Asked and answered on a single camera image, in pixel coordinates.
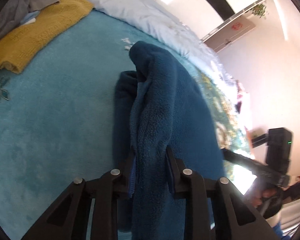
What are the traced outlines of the person's right hand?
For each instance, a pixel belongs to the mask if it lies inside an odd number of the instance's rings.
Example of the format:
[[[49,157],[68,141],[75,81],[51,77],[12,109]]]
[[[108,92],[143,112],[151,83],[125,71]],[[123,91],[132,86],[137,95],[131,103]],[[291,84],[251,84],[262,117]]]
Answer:
[[[250,204],[254,207],[257,208],[260,205],[262,205],[263,201],[262,198],[270,198],[274,196],[277,192],[277,189],[272,188],[272,189],[266,189],[266,190],[261,190],[257,187],[253,187],[247,191],[245,194],[245,197],[247,200],[250,202]]]

